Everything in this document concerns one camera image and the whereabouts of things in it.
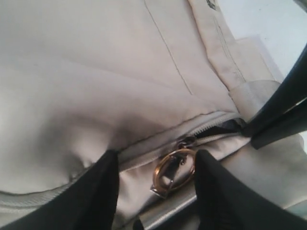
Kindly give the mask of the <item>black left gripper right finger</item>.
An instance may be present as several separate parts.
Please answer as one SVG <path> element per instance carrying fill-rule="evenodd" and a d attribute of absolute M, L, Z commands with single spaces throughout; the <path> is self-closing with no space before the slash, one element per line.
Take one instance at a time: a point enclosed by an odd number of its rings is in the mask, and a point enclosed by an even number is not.
<path fill-rule="evenodd" d="M 195 191 L 200 230 L 305 230 L 295 216 L 245 186 L 208 151 L 195 158 Z"/>

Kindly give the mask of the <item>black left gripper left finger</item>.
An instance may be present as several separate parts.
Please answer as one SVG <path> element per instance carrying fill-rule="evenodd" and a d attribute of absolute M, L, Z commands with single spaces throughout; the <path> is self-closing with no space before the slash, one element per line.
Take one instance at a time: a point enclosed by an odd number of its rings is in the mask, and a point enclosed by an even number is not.
<path fill-rule="evenodd" d="M 3 229 L 110 230 L 118 194 L 118 152 L 108 150 L 66 191 Z"/>

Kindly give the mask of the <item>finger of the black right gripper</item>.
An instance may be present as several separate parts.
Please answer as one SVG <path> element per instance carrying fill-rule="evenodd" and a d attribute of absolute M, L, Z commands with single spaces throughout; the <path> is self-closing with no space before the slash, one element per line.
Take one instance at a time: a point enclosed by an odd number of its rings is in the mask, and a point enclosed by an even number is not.
<path fill-rule="evenodd" d="M 306 97 L 307 48 L 305 47 L 277 91 L 243 128 L 243 135 L 252 136 L 262 131 Z"/>
<path fill-rule="evenodd" d="M 307 130 L 307 99 L 304 99 L 264 130 L 251 138 L 251 145 L 260 149 L 283 138 L 305 132 Z"/>

